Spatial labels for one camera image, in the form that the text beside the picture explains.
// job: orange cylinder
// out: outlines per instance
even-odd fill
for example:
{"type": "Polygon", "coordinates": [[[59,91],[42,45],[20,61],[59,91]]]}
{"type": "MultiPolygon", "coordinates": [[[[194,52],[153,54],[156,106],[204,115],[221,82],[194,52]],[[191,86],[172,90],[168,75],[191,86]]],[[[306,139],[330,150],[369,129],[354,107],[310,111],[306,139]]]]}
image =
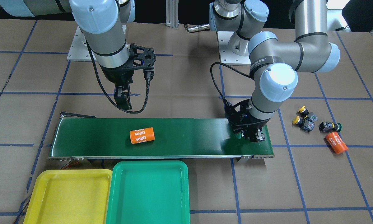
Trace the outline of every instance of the orange cylinder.
{"type": "Polygon", "coordinates": [[[340,135],[338,135],[338,132],[332,132],[326,135],[326,140],[330,143],[330,146],[336,154],[340,154],[348,150],[340,135]]]}
{"type": "Polygon", "coordinates": [[[143,128],[130,131],[130,139],[132,144],[141,142],[149,142],[155,140],[155,133],[153,128],[143,128]]]}

